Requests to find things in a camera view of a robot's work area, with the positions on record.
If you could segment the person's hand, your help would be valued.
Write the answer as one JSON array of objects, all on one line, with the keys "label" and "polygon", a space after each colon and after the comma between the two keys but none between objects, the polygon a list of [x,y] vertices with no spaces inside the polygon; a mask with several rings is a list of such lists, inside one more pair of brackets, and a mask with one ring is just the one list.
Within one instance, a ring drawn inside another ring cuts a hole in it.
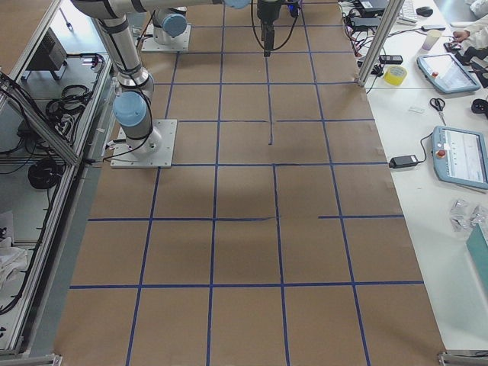
[{"label": "person's hand", "polygon": [[468,30],[456,30],[453,32],[453,38],[458,43],[462,43],[469,36],[470,36],[470,32]]}]

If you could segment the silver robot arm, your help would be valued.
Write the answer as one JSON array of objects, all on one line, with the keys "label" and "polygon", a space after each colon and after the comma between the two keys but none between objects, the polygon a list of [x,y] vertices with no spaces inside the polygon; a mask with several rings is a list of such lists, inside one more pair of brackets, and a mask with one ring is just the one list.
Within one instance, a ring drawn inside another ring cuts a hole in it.
[{"label": "silver robot arm", "polygon": [[154,92],[153,77],[143,66],[133,36],[129,30],[128,14],[148,13],[166,33],[175,37],[186,29],[182,18],[173,30],[170,24],[180,15],[173,10],[199,5],[224,5],[242,9],[257,5],[261,42],[264,56],[275,51],[274,22],[279,19],[284,1],[74,1],[77,10],[90,17],[99,37],[117,70],[121,95],[116,98],[113,112],[126,136],[130,153],[142,155],[150,151],[160,138],[153,123],[151,99]]},{"label": "silver robot arm", "polygon": [[171,39],[181,36],[188,26],[187,8],[158,9],[152,16],[153,38],[158,44],[168,44]]}]

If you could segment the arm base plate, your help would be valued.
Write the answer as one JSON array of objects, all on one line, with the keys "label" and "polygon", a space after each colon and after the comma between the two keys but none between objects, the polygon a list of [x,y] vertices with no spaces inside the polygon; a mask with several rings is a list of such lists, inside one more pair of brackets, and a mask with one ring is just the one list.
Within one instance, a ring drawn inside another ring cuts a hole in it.
[{"label": "arm base plate", "polygon": [[174,119],[155,119],[152,133],[147,140],[137,142],[126,138],[120,127],[118,139],[125,139],[114,148],[115,157],[110,165],[113,169],[152,169],[171,168],[174,156],[178,121]]},{"label": "arm base plate", "polygon": [[171,37],[159,28],[155,30],[153,24],[150,24],[141,50],[143,53],[186,53],[189,49],[190,36],[191,24],[188,24],[186,30],[176,37]]}]

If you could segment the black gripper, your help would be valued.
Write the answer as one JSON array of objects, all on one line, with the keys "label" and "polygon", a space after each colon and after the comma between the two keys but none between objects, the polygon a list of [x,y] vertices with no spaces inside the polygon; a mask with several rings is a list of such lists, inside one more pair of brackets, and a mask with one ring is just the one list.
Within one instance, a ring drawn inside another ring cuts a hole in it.
[{"label": "black gripper", "polygon": [[275,28],[274,22],[279,18],[281,10],[281,1],[257,1],[257,15],[262,22],[262,42],[263,55],[269,57],[274,50],[275,44]]}]

